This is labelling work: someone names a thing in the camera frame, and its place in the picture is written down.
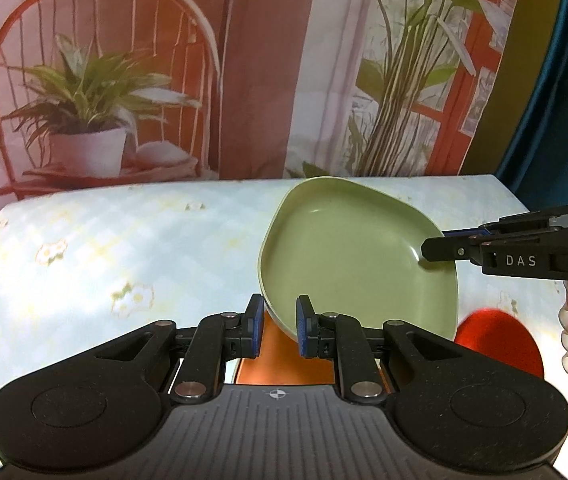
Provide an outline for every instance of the potted plant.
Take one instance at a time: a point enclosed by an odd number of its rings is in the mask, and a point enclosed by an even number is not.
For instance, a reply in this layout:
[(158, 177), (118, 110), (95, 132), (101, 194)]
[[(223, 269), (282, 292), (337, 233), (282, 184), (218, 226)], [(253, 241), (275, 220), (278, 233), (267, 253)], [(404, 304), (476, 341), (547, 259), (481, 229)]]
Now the potted plant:
[(32, 76), (37, 97), (3, 117), (26, 128), (26, 149), (48, 137), (53, 160), (69, 174), (114, 177), (122, 169), (126, 138), (137, 120), (161, 121), (161, 107), (199, 108), (200, 102), (166, 88), (171, 78), (144, 68), (133, 53), (91, 55), (56, 35), (62, 67), (14, 68)]

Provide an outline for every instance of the crosshair logo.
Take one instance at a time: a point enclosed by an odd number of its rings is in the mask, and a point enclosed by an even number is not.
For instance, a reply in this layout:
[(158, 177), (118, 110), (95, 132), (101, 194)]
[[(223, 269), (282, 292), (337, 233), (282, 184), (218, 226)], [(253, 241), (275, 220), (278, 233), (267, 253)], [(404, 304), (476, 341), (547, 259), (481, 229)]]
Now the crosshair logo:
[(288, 395), (288, 393), (286, 393), (284, 390), (280, 390), (279, 388), (277, 390), (271, 390), (268, 393), (268, 396), (272, 399), (276, 399), (276, 400), (280, 400), (283, 399), (284, 397), (286, 397)]

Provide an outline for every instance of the red disc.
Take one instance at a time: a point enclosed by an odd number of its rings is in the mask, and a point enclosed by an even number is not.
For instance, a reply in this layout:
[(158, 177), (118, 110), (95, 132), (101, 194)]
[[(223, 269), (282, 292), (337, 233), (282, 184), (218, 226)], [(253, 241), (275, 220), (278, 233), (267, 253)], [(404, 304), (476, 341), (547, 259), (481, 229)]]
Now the red disc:
[(519, 320), (502, 310), (476, 310), (458, 326), (455, 342), (544, 378), (542, 356), (533, 336)]

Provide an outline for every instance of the printed backdrop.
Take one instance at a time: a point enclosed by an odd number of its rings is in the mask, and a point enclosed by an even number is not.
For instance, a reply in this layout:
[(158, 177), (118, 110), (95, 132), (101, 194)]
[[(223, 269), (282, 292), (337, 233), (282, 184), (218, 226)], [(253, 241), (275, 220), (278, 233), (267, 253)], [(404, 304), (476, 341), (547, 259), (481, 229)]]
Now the printed backdrop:
[(516, 0), (0, 0), (0, 209), (65, 189), (457, 174)]

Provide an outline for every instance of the chair backrest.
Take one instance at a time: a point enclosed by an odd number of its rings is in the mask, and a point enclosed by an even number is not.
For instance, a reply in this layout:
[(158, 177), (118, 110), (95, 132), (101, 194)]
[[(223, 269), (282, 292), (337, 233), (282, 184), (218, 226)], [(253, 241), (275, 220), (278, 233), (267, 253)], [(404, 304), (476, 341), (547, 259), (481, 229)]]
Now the chair backrest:
[(16, 68), (58, 66), (56, 34), (94, 54), (135, 52), (152, 56), (153, 69), (170, 75), (170, 88), (197, 98), (202, 107), (162, 108), (164, 121), (142, 120), (138, 144), (168, 140), (208, 169), (214, 100), (219, 99), (221, 67), (215, 34), (193, 0), (26, 0), (0, 29), (0, 152), (8, 177), (51, 162), (46, 139), (30, 144), (32, 132), (15, 131), (6, 114), (32, 102), (29, 77)]

